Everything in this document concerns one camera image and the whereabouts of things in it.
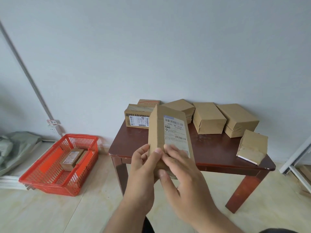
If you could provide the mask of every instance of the table leg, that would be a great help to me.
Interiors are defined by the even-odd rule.
[[[262,170],[259,171],[256,176],[245,176],[227,202],[226,208],[229,209],[232,213],[235,213],[268,173],[268,170]]]
[[[127,179],[128,179],[126,164],[122,163],[121,158],[118,158],[118,157],[111,157],[111,158],[112,158],[112,162],[113,162],[114,167],[115,167],[115,171],[117,174],[117,178],[119,181],[119,185],[121,188],[122,195],[124,195],[125,189],[126,189],[126,184],[127,184]]]

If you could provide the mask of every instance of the tabletop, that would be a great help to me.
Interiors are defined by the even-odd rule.
[[[275,170],[268,155],[259,166],[236,156],[241,137],[230,138],[226,133],[198,135],[193,123],[188,125],[196,165],[252,170]],[[148,129],[131,128],[125,121],[109,149],[111,156],[131,158],[134,151],[148,143]]]

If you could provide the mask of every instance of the black pants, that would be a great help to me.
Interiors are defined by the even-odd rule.
[[[142,233],[155,233],[147,217],[145,217],[145,220],[144,220],[144,225],[142,227]],[[297,232],[286,230],[286,229],[270,228],[270,229],[261,231],[260,233],[297,233]]]

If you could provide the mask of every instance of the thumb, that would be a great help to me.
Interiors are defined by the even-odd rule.
[[[164,189],[167,200],[171,205],[173,205],[180,198],[177,188],[174,186],[171,177],[165,170],[160,169],[158,171],[158,176],[160,178],[160,182]]]
[[[154,152],[151,153],[151,155],[147,158],[147,161],[144,164],[144,167],[150,171],[153,172],[156,168],[156,164],[159,162],[163,154],[163,151],[161,148],[156,148]]]

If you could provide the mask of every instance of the dark red wooden table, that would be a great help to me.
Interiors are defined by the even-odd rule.
[[[240,137],[230,138],[226,133],[198,135],[193,123],[188,125],[196,166],[201,171],[246,175],[226,207],[235,213],[260,182],[275,170],[275,164],[266,156],[259,166],[236,157]],[[129,128],[125,122],[114,139],[109,155],[112,158],[122,194],[127,184],[126,164],[131,163],[135,150],[148,143],[148,129]]]

